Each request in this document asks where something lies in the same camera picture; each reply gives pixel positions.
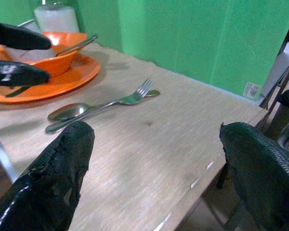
wooden table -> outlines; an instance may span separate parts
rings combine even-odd
[[[105,103],[132,93],[145,79],[161,95],[113,106],[85,121],[95,143],[70,231],[173,230],[223,166],[222,122],[252,125],[257,105],[118,51],[83,52],[102,69],[84,87],[51,100],[0,104],[0,140],[20,174],[57,136],[47,115],[68,103]]]

label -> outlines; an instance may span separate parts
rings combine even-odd
[[[251,82],[247,82],[243,96],[251,100],[255,99],[256,95],[259,93],[261,86]]]

fork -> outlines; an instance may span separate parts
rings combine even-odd
[[[82,119],[92,115],[93,113],[98,112],[104,108],[111,106],[111,105],[115,105],[115,104],[135,105],[135,104],[139,103],[145,97],[145,95],[151,90],[152,85],[153,85],[152,81],[147,79],[145,82],[142,83],[142,85],[133,94],[119,98],[117,100],[113,100],[113,101],[105,103],[105,104],[101,104],[95,108],[87,110],[86,112],[84,112],[83,114],[81,114],[75,118],[72,118],[72,119],[69,119],[69,120],[66,120],[63,122],[51,124],[51,125],[46,127],[45,132],[49,133],[49,134],[58,132],[58,131],[62,130],[65,126],[67,126],[73,122],[82,120]]]

metal spoon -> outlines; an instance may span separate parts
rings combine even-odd
[[[151,90],[145,97],[153,97],[160,95],[158,90]],[[88,105],[86,103],[72,103],[61,107],[48,115],[50,121],[65,121],[79,116],[90,108],[98,107],[98,105]]]
[[[92,37],[88,38],[87,40],[84,40],[80,43],[77,43],[76,45],[74,46],[71,46],[63,51],[60,51],[56,54],[56,57],[57,56],[60,56],[60,55],[64,55],[64,54],[68,54],[68,53],[71,53],[72,51],[80,51],[81,49],[83,49],[85,46],[87,46],[88,44],[94,42],[96,39],[98,38],[98,35],[93,35]]]

orange plate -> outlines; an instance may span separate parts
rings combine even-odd
[[[62,75],[51,78],[49,83],[32,86],[23,93],[11,98],[6,98],[5,95],[19,88],[0,87],[0,103],[27,103],[67,93],[92,80],[100,68],[101,65],[93,58],[78,54],[70,69]]]

